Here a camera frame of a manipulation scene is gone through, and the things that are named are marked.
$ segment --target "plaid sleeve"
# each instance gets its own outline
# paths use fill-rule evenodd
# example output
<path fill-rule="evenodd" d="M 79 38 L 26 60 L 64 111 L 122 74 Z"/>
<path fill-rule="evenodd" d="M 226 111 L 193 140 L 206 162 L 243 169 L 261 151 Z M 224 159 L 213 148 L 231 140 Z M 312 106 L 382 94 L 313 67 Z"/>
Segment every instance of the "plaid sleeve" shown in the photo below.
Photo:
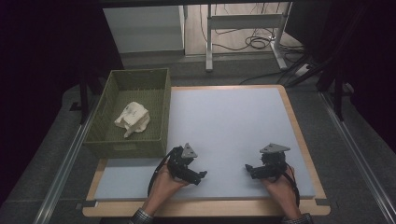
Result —
<path fill-rule="evenodd" d="M 128 224 L 150 224 L 152 222 L 152 216 L 148 215 L 143 211 L 143 209 L 139 208 L 131 219 L 128 221 Z"/>
<path fill-rule="evenodd" d="M 295 220 L 283 218 L 282 224 L 314 224 L 314 220 L 312 220 L 312 217 L 308 213 L 305 213 L 302 217 Z"/>

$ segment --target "white crumpled cloth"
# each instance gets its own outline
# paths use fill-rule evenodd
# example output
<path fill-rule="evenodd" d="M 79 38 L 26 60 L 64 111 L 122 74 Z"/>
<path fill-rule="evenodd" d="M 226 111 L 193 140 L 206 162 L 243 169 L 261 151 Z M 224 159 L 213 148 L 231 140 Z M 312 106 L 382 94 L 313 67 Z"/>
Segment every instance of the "white crumpled cloth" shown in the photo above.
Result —
<path fill-rule="evenodd" d="M 129 137 L 131 133 L 141 133 L 146 130 L 149 124 L 149 111 L 137 102 L 128 104 L 114 121 L 116 126 L 125 128 L 124 138 Z"/>

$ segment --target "table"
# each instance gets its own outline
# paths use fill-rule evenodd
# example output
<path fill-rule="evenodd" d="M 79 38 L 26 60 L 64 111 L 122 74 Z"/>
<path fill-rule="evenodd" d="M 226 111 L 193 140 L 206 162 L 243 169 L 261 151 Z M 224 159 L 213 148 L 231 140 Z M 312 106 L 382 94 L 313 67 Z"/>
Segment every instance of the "table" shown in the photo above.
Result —
<path fill-rule="evenodd" d="M 277 88 L 281 95 L 283 104 L 288 113 L 290 124 L 298 141 L 305 165 L 312 179 L 316 196 L 312 199 L 302 199 L 300 209 L 303 213 L 310 213 L 316 216 L 325 216 L 330 213 L 330 205 L 321 183 L 318 179 L 315 166 L 309 155 L 308 148 L 299 128 L 298 122 L 292 111 L 292 107 L 286 91 L 277 85 L 257 85 L 257 86 L 206 86 L 206 87 L 173 87 L 172 91 L 183 90 L 236 90 L 249 88 Z M 107 160 L 99 160 L 96 173 L 93 177 L 92 185 L 86 198 L 83 214 L 86 217 L 130 217 L 143 204 L 143 202 L 96 202 L 94 194 L 99 181 L 105 170 Z M 271 199 L 254 200 L 227 200 L 227 201 L 206 201 L 206 200 L 183 200 L 170 201 L 166 206 L 156 213 L 157 217 L 265 217 L 282 216 L 281 209 Z"/>

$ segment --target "metal bracket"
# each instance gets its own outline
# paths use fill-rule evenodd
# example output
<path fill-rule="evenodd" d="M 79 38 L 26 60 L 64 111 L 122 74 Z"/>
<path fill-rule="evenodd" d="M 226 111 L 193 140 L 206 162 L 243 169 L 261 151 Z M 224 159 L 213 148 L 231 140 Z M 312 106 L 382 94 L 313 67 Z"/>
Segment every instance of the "metal bracket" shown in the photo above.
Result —
<path fill-rule="evenodd" d="M 183 152 L 181 153 L 181 158 L 197 158 L 198 155 L 192 150 L 189 143 L 186 143 L 186 146 L 183 148 Z"/>
<path fill-rule="evenodd" d="M 283 151 L 289 151 L 289 150 L 290 150 L 289 147 L 283 147 L 281 145 L 270 143 L 270 145 L 261 149 L 260 153 L 276 153 L 276 152 L 283 152 Z"/>

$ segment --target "electric cable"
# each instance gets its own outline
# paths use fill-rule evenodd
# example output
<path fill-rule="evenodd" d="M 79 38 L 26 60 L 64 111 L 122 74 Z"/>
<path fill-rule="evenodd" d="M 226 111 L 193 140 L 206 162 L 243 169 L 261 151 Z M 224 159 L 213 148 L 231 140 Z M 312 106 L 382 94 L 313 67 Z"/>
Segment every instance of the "electric cable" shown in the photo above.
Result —
<path fill-rule="evenodd" d="M 217 5 L 215 5 L 215 15 L 216 15 L 216 13 L 217 13 Z M 201 23 L 201 32 L 202 32 L 202 35 L 203 35 L 203 37 L 204 37 L 205 42 L 207 43 L 207 39 L 206 39 L 205 32 L 204 32 L 204 26 L 203 26 L 203 24 L 202 24 L 202 5 L 200 5 L 200 23 Z M 218 33 L 217 30 L 215 30 L 215 32 L 216 32 L 218 35 L 223 35 L 223 34 L 228 34 L 228 33 L 231 33 L 231 32 L 238 31 L 238 30 L 242 30 L 242 29 L 232 29 L 232 30 L 230 30 L 230 31 L 226 31 L 226 32 L 222 32 L 222 33 Z M 238 50 L 246 49 L 246 48 L 248 48 L 248 47 L 252 47 L 253 49 L 257 49 L 257 50 L 265 49 L 265 48 L 270 44 L 271 39 L 269 39 L 269 38 L 267 38 L 267 37 L 257 36 L 257 31 L 258 31 L 258 30 L 259 30 L 259 29 L 254 29 L 254 30 L 253 30 L 252 35 L 249 36 L 249 37 L 247 37 L 247 38 L 245 39 L 245 44 L 246 44 L 246 45 L 245 45 L 244 47 L 240 48 L 240 49 L 232 49 L 232 48 L 229 48 L 229 47 L 226 47 L 226 46 L 223 46 L 223 45 L 220 45 L 220 44 L 214 44 L 214 43 L 212 43 L 212 45 L 213 45 L 213 46 L 218 46 L 218 47 L 221 47 L 221 48 L 224 48 L 224 49 L 228 49 L 228 50 L 233 50 L 233 51 L 238 51 Z M 266 31 L 268 31 L 271 35 L 274 35 L 274 33 L 272 33 L 272 32 L 271 32 L 270 30 L 268 30 L 268 29 L 263 29 L 263 30 L 266 30 Z"/>

